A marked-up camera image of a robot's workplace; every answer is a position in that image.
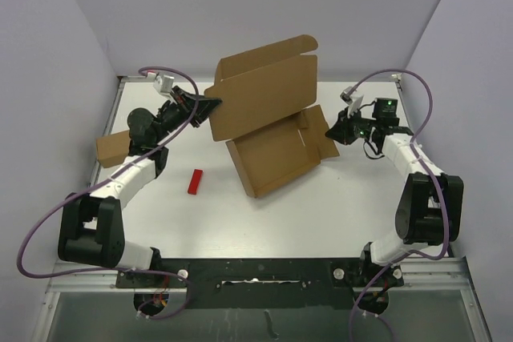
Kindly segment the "red rectangular block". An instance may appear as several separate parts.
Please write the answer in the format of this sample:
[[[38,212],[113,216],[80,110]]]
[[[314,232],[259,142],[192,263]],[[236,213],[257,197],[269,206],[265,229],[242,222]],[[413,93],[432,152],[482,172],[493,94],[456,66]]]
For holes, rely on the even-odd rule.
[[[188,194],[189,195],[197,194],[203,174],[204,174],[204,171],[201,169],[195,169],[193,171],[190,183],[188,185]]]

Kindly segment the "brown cardboard box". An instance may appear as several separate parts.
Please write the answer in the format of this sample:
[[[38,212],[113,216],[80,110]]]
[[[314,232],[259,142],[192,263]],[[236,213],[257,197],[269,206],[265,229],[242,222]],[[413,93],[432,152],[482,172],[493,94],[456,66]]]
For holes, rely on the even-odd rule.
[[[249,197],[340,155],[317,104],[317,48],[301,34],[222,58],[204,92],[222,101],[209,118],[212,138],[226,144]]]

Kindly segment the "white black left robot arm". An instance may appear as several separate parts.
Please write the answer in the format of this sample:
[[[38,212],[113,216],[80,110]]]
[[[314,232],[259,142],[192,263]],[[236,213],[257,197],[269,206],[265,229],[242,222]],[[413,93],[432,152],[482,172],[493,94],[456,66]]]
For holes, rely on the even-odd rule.
[[[199,127],[222,103],[220,98],[190,94],[178,86],[166,96],[156,114],[139,107],[127,116],[128,155],[107,183],[64,205],[58,242],[61,260],[133,269],[135,278],[146,287],[161,281],[160,252],[126,240],[122,210],[164,171],[168,149],[161,141],[181,127]]]

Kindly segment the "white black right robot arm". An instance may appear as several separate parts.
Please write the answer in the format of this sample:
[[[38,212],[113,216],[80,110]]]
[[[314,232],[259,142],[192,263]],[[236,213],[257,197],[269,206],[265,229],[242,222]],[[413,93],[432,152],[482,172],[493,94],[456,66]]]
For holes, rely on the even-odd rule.
[[[325,135],[346,146],[362,140],[373,152],[372,160],[388,159],[405,181],[394,229],[365,245],[356,266],[358,279],[372,285],[383,278],[387,264],[431,246],[447,249],[458,238],[464,182],[437,167],[414,140],[413,131],[401,125],[398,100],[379,98],[369,105],[373,113],[365,118],[361,99],[349,102]]]

